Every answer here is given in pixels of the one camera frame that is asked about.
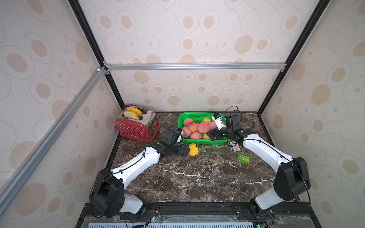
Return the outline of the yellow red peach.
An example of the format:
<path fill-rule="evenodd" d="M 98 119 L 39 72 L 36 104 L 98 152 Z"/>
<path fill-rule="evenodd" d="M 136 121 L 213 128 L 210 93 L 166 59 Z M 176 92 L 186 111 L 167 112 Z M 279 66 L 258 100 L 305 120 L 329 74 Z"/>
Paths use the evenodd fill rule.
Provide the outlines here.
<path fill-rule="evenodd" d="M 202 122 L 205 122 L 205 123 L 211 123 L 212 122 L 212 120 L 211 119 L 209 119 L 209 118 L 205 118 L 205 119 L 203 119 L 202 120 Z"/>

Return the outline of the orange wrinkled peach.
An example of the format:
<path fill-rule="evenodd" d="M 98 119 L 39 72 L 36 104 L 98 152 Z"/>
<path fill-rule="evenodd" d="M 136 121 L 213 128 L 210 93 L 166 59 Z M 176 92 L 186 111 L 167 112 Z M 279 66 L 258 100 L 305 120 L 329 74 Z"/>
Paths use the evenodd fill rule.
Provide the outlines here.
<path fill-rule="evenodd" d="M 198 124 L 195 122 L 191 122 L 188 126 L 187 126 L 188 130 L 190 132 L 196 132 L 198 130 Z"/>

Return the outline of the pink peach with leaf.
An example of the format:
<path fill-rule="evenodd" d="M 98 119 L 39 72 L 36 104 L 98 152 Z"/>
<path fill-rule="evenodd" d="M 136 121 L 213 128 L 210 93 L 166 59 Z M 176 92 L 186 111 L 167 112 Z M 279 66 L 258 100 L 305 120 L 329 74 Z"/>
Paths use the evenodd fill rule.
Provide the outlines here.
<path fill-rule="evenodd" d="M 191 118 L 186 118 L 186 119 L 184 119 L 184 121 L 183 121 L 183 125 L 184 125 L 184 126 L 188 126 L 188 125 L 190 125 L 192 122 L 193 122 L 193 120 L 192 120 Z"/>

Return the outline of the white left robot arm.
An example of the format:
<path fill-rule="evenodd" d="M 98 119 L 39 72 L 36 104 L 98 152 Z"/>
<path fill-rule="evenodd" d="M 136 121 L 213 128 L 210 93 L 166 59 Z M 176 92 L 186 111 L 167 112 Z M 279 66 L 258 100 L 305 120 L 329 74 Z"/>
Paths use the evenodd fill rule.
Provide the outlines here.
<path fill-rule="evenodd" d="M 93 184 L 89 201 L 102 214 L 111 218 L 119 213 L 130 213 L 143 217 L 146 203 L 136 195 L 128 195 L 128 185 L 149 167 L 167 156 L 187 157 L 190 148 L 183 141 L 181 128 L 167 129 L 164 136 L 147 145 L 135 158 L 111 171 L 102 169 Z"/>

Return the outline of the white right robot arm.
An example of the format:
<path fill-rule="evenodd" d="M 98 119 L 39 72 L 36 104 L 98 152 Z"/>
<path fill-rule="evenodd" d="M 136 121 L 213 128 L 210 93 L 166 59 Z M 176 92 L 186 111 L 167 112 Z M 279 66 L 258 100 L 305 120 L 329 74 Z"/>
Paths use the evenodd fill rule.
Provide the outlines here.
<path fill-rule="evenodd" d="M 263 159 L 276 173 L 273 186 L 251 199 L 250 210 L 254 216 L 267 209 L 289 201 L 302 193 L 309 192 L 310 180 L 306 161 L 291 157 L 265 142 L 249 128 L 243 128 L 237 114 L 222 116 L 215 113 L 212 120 L 217 125 L 207 135 L 212 141 L 229 139 L 233 145 L 240 145 Z"/>

